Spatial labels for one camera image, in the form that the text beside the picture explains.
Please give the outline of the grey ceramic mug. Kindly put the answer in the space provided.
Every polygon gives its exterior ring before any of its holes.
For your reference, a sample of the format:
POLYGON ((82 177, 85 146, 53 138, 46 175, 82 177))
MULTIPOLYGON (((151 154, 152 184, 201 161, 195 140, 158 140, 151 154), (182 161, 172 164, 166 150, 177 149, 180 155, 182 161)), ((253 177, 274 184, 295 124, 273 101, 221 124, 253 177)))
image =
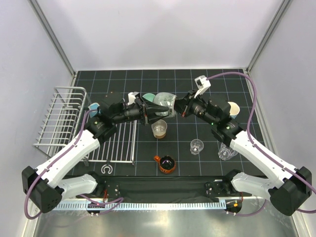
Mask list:
POLYGON ((153 103, 168 107, 167 112, 155 112, 157 116, 163 116, 165 118, 172 118, 176 116, 176 112, 174 110, 174 104, 176 101, 177 96, 168 92, 160 92, 158 93, 154 99, 153 103))

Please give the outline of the blue ceramic mug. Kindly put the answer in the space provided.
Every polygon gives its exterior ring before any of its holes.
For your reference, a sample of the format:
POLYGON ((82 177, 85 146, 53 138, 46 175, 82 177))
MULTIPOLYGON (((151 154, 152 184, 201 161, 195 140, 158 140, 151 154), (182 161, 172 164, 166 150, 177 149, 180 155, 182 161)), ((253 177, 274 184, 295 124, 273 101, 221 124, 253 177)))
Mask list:
POLYGON ((99 104, 98 103, 92 103, 88 106, 89 108, 89 117, 92 118, 96 115, 99 115, 101 114, 100 110, 99 110, 99 104))

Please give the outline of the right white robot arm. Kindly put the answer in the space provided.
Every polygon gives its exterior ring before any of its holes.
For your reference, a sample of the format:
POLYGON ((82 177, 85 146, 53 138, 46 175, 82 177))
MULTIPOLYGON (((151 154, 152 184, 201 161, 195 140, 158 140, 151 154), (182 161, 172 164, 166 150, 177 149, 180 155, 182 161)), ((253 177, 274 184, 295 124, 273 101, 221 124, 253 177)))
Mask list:
POLYGON ((247 158, 260 169, 266 178, 232 171, 222 184, 229 196, 246 192, 271 202, 280 213, 291 216, 314 192, 312 173, 306 168, 296 168, 285 162, 258 142, 248 130, 235 120, 240 112, 234 102, 209 98, 207 102, 196 91, 177 98, 174 110, 183 117, 195 115, 211 126, 214 137, 247 158))

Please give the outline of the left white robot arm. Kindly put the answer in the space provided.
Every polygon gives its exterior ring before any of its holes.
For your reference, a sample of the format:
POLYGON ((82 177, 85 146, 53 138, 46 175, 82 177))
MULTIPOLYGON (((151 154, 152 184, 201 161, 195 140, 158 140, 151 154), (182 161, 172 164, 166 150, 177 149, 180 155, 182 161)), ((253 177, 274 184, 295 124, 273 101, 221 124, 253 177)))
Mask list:
POLYGON ((125 102, 122 95, 110 92, 98 107, 88 110, 83 117, 77 136, 56 155, 37 168, 27 166, 22 171, 23 191, 26 194, 24 212, 28 219, 28 202, 31 200, 40 213, 53 210, 61 200, 77 195, 90 194, 99 198, 104 193, 104 182, 97 175, 88 173, 65 180, 65 175, 83 157, 96 150, 117 132, 117 124, 139 120, 153 124, 173 112, 171 102, 151 102, 139 92, 131 92, 125 102))

